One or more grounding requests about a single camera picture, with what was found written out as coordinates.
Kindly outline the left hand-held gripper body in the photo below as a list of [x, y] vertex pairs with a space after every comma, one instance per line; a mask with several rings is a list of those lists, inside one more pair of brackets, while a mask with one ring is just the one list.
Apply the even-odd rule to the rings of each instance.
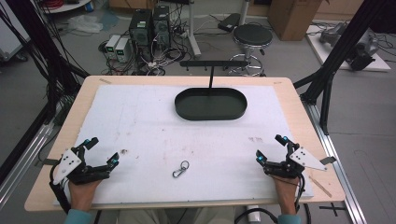
[[65, 178], [75, 185], [87, 184], [109, 178], [110, 168], [108, 165], [91, 167], [86, 164], [86, 149], [87, 148], [84, 146], [72, 147], [64, 152], [60, 158], [56, 175], [51, 180], [53, 185], [60, 184]]

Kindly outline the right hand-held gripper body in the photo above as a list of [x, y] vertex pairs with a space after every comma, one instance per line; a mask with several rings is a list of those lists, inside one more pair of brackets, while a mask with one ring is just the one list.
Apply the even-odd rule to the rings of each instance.
[[281, 162], [266, 161], [263, 170], [267, 175], [276, 175], [283, 178], [299, 177], [306, 167], [326, 171], [327, 167], [307, 149], [298, 144], [287, 143], [287, 154]]

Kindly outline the black hook rack with tray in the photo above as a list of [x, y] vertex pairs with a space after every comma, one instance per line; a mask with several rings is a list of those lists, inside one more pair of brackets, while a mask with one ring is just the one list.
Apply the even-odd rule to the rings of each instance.
[[188, 88], [180, 92], [175, 98], [177, 114], [186, 120], [232, 120], [239, 119], [248, 107], [248, 100], [244, 93], [233, 88], [214, 88], [214, 68], [219, 66], [245, 67], [245, 61], [182, 61], [182, 67], [211, 68], [207, 88]]

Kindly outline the person's right hand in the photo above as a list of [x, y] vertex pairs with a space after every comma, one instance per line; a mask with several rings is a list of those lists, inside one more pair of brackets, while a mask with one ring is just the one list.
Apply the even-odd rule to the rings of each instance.
[[277, 201], [282, 215], [296, 215], [294, 204], [295, 193], [299, 185], [299, 178], [284, 178], [273, 176], [276, 186]]

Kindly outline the person's left hand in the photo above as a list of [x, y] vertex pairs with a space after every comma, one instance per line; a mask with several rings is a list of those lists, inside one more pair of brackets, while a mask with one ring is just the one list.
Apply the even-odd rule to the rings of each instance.
[[100, 183], [101, 180], [82, 185], [76, 185], [69, 182], [68, 187], [71, 196], [71, 208], [89, 212], [92, 207], [92, 200], [94, 198], [95, 191]]

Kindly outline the thin wooden stick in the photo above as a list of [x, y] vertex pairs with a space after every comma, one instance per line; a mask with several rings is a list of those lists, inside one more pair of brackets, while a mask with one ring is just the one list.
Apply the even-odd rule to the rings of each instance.
[[322, 186], [314, 177], [312, 177], [311, 175], [309, 176], [309, 178], [311, 179], [311, 181], [319, 188], [321, 189], [328, 197], [332, 198], [332, 194], [326, 190], [324, 188], [324, 186]]

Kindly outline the wooden table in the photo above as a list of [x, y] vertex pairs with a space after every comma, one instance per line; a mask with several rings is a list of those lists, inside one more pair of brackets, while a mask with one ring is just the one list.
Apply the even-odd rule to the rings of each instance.
[[[68, 147], [71, 147], [78, 138], [80, 127], [91, 107], [97, 89], [102, 85], [164, 85], [164, 86], [204, 86], [207, 77], [183, 76], [90, 76], [87, 77], [78, 92], [68, 116], [65, 119], [60, 133], [54, 141], [49, 156], [58, 158]], [[286, 77], [216, 77], [215, 83], [220, 86], [271, 86], [275, 89], [277, 99], [283, 109], [285, 119], [290, 127], [294, 139], [307, 147], [317, 157], [326, 155], [317, 133], [308, 117], [303, 103], [290, 79]], [[314, 196], [308, 201], [311, 203], [341, 202], [346, 198], [338, 177], [330, 165], [326, 172], [308, 169], [308, 176], [314, 177], [326, 190], [332, 194], [328, 197], [313, 183]], [[57, 211], [59, 208], [53, 204], [53, 195], [49, 182], [50, 167], [44, 166], [24, 203], [28, 212]]]

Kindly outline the white foam mat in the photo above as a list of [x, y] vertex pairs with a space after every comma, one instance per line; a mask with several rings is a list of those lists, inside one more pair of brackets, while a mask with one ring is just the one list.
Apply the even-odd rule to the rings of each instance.
[[189, 121], [175, 110], [180, 86], [103, 85], [79, 130], [79, 143], [97, 137], [85, 154], [91, 166], [114, 153], [119, 165], [98, 187], [94, 204], [239, 203], [276, 196], [256, 161], [283, 161], [275, 137], [290, 127], [269, 86], [242, 86], [247, 109], [239, 119]]

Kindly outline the person's legs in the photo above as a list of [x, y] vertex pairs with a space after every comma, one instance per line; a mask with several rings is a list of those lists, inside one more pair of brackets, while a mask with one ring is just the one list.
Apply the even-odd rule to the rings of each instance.
[[232, 206], [121, 210], [117, 224], [234, 224]]

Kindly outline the white power supply unit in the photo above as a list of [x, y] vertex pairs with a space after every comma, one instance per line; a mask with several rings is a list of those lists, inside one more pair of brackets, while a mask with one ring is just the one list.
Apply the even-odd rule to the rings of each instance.
[[110, 59], [110, 60], [117, 59], [117, 54], [116, 54], [115, 48], [118, 45], [119, 40], [120, 40], [120, 35], [113, 35], [107, 41], [107, 43], [105, 45], [105, 49], [106, 49], [106, 56], [108, 59]]
[[122, 37], [116, 46], [117, 59], [120, 63], [126, 63], [130, 59], [129, 40]]

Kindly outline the black round stool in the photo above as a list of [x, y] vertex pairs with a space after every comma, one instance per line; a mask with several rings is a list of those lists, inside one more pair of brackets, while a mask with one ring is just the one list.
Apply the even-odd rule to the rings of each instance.
[[264, 50], [271, 45], [272, 40], [273, 35], [270, 30], [259, 24], [247, 23], [236, 27], [233, 30], [233, 41], [241, 47], [243, 52], [235, 54], [231, 61], [242, 59], [247, 65], [232, 68], [229, 74], [264, 77], [262, 61], [253, 55], [253, 51], [257, 49], [261, 55], [264, 55]]

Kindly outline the white plastic bag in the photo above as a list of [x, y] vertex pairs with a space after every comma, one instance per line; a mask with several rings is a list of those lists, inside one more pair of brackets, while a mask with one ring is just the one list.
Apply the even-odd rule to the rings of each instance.
[[89, 34], [98, 34], [103, 29], [103, 24], [95, 16], [80, 15], [70, 18], [68, 28]]

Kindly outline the white board with devices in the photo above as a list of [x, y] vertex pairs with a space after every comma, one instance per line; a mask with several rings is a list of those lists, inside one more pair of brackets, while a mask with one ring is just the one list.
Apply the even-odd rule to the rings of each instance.
[[[339, 22], [334, 26], [323, 24], [309, 26], [306, 37], [321, 64], [327, 60], [346, 28], [346, 22]], [[340, 68], [351, 71], [388, 72], [390, 67], [377, 55], [378, 50], [378, 39], [366, 31], [346, 56]]]

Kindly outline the brown cardboard box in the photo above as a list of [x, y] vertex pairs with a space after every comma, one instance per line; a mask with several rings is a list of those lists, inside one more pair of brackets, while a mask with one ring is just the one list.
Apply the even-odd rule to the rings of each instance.
[[272, 0], [268, 21], [281, 41], [301, 41], [323, 0]]

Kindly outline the black computer tower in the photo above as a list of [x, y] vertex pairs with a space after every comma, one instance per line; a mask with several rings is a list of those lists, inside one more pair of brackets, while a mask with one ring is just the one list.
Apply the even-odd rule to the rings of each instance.
[[170, 47], [169, 6], [156, 6], [153, 10], [153, 25], [157, 49]]
[[148, 46], [152, 40], [152, 11], [150, 9], [137, 9], [129, 25], [132, 40], [138, 46]]

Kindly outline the black power adapter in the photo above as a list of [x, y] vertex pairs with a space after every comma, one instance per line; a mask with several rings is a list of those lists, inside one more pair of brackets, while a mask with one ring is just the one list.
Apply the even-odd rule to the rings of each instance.
[[240, 14], [232, 13], [218, 24], [218, 28], [222, 31], [232, 32], [239, 25]]

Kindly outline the white desk leg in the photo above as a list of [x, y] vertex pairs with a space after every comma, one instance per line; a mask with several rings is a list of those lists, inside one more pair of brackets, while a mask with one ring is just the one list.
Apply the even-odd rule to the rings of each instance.
[[194, 0], [188, 0], [188, 2], [189, 2], [189, 30], [187, 34], [191, 45], [193, 57], [195, 59], [199, 59], [202, 53], [199, 49], [198, 43], [194, 35]]

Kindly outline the aluminium rail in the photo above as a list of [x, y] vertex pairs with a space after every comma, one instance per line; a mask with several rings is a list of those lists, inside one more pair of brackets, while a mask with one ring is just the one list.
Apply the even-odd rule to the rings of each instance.
[[333, 156], [336, 158], [336, 162], [332, 164], [332, 167], [340, 181], [340, 184], [343, 188], [343, 191], [346, 195], [344, 199], [344, 204], [347, 210], [347, 213], [351, 219], [352, 224], [368, 224], [366, 218], [361, 210], [360, 204], [355, 196], [353, 188], [351, 187], [347, 174], [344, 170], [344, 167], [338, 157], [335, 146], [333, 145], [332, 139], [329, 135], [326, 135], [325, 132], [319, 125], [320, 114], [318, 108], [315, 105], [308, 105], [307, 103], [303, 103], [304, 109], [313, 124], [315, 131], [317, 133], [318, 139], [322, 146], [324, 147], [324, 151], [328, 156]]
[[52, 123], [29, 128], [0, 167], [0, 211], [21, 183], [53, 129]]

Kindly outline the black frame strut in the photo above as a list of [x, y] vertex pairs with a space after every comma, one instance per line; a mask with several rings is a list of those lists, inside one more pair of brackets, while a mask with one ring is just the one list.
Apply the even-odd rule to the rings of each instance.
[[364, 32], [390, 3], [396, 3], [396, 0], [363, 0], [323, 65], [315, 73], [293, 83], [295, 89], [309, 84], [308, 89], [300, 95], [301, 100], [309, 105], [315, 105], [318, 97], [322, 95], [319, 127], [326, 135], [329, 134], [328, 117], [333, 78]]
[[5, 0], [5, 2], [29, 35], [30, 41], [27, 41], [15, 28], [1, 3], [0, 19], [21, 42], [23, 48], [34, 60], [41, 76], [47, 80], [46, 96], [48, 101], [0, 166], [0, 185], [5, 182], [41, 125], [48, 124], [55, 117], [56, 105], [77, 95], [81, 87], [78, 77], [86, 78], [90, 75], [83, 68], [72, 64], [58, 50], [52, 40], [48, 25], [31, 0]]

